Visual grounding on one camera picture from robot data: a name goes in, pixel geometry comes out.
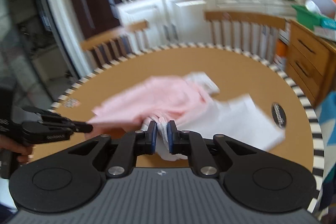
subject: metal screw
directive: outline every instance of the metal screw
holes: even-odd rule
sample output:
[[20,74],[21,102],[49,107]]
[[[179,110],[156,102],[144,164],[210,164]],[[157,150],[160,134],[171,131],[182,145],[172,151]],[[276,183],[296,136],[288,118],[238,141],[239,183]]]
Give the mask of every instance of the metal screw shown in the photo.
[[121,175],[122,173],[125,172],[125,169],[122,168],[121,166],[112,166],[108,170],[109,174],[111,175]]
[[201,173],[203,175],[211,176],[217,173],[217,169],[212,166],[205,166],[201,168]]

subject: round table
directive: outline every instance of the round table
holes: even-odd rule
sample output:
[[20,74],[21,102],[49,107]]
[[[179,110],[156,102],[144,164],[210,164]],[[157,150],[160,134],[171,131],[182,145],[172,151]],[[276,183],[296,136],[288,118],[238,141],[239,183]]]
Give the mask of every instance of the round table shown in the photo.
[[[273,103],[278,103],[287,117],[286,139],[270,152],[294,161],[310,170],[320,192],[324,153],[320,126],[315,112],[301,89],[283,71],[258,56],[239,49],[213,46],[156,49],[153,52],[111,64],[82,78],[53,104],[53,110],[77,121],[88,121],[93,117],[91,110],[107,98],[130,88],[152,75],[179,75],[204,71],[220,88],[216,100],[227,101],[243,94],[250,94],[254,103],[266,115],[272,117]],[[66,107],[69,99],[79,104]],[[110,132],[120,137],[124,132]],[[70,141],[36,146],[34,159],[50,155],[84,141],[83,134],[75,133]],[[137,166],[171,167],[187,166],[186,160],[163,161],[157,155],[140,156]]]

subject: black and white striped border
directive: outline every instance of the black and white striped border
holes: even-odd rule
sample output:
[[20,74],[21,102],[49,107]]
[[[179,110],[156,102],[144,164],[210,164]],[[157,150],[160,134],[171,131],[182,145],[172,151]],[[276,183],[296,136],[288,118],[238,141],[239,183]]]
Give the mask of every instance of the black and white striped border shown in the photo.
[[235,52],[238,54],[242,54],[246,57],[252,58],[253,60],[260,62],[264,66],[267,66],[272,71],[277,73],[286,83],[292,88],[294,93],[298,96],[303,108],[305,109],[307,118],[309,119],[309,124],[312,132],[313,137],[313,147],[314,147],[314,162],[313,162],[313,170],[312,174],[316,180],[316,191],[313,196],[313,199],[310,202],[310,205],[308,207],[308,211],[310,213],[313,213],[317,201],[320,200],[321,188],[322,188],[322,181],[323,181],[323,170],[324,170],[324,145],[323,145],[323,139],[322,139],[322,133],[319,121],[317,119],[317,116],[315,114],[315,111],[313,107],[311,106],[308,98],[304,95],[303,91],[300,89],[300,87],[282,70],[280,70],[275,64],[271,64],[266,59],[260,58],[258,55],[252,54],[250,52],[242,51],[239,48],[232,49],[230,46],[222,46],[222,45],[213,45],[213,44],[202,44],[202,43],[180,43],[180,44],[170,44],[170,45],[163,45],[160,47],[155,47],[152,49],[144,50],[142,52],[137,52],[134,54],[128,54],[126,57],[120,57],[118,61],[113,60],[110,64],[104,64],[103,68],[97,68],[94,70],[94,72],[88,74],[86,77],[81,78],[78,82],[74,83],[69,89],[67,89],[63,95],[61,95],[58,98],[57,102],[54,102],[51,105],[51,109],[49,111],[56,112],[56,109],[60,107],[65,101],[68,100],[69,96],[75,92],[78,88],[80,88],[84,83],[86,83],[91,78],[95,77],[98,74],[101,74],[105,70],[108,70],[112,68],[113,66],[117,66],[121,62],[125,62],[129,59],[133,59],[137,56],[149,54],[152,52],[158,52],[161,50],[168,50],[172,48],[187,48],[187,47],[200,47],[200,48],[216,48],[219,50],[226,50],[230,52]]

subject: human hand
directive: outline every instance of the human hand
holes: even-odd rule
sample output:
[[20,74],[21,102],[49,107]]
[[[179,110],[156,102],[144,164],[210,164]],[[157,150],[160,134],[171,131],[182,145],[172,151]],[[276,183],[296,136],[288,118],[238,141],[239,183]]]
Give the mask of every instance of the human hand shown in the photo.
[[6,149],[21,154],[17,157],[17,161],[20,163],[27,163],[28,155],[33,152],[32,146],[25,147],[4,135],[0,135],[0,149]]

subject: chair backrest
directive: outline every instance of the chair backrest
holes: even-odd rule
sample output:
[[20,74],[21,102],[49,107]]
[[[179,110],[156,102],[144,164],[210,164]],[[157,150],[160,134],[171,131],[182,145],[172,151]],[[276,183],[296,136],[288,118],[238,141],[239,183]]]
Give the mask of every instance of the chair backrest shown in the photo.
[[[257,31],[257,51],[256,54],[260,55],[261,50],[261,37],[263,33],[263,26],[265,27],[265,36],[266,36],[266,56],[271,50],[271,43],[269,42],[269,36],[275,35],[274,29],[285,30],[286,20],[284,18],[258,14],[258,13],[245,13],[245,12],[226,12],[226,11],[205,11],[204,12],[205,20],[210,22],[211,27],[211,36],[213,44],[216,44],[216,30],[215,23],[219,22],[220,25],[220,42],[225,46],[225,35],[224,35],[224,22],[228,21],[231,25],[231,47],[235,48],[235,25],[234,22],[239,22],[240,25],[240,49],[253,52],[253,32],[256,30],[254,28],[255,24],[260,25],[260,28]],[[249,49],[244,48],[244,23],[249,25]],[[269,59],[273,60],[275,54],[275,47],[271,52]]]
[[[97,34],[81,43],[82,50],[86,51],[93,68],[101,68],[105,64],[113,63],[128,57],[136,50],[144,51],[149,48],[145,30],[148,28],[147,21],[141,21],[126,27],[116,27]],[[128,34],[133,33],[137,43],[134,49],[129,43]]]

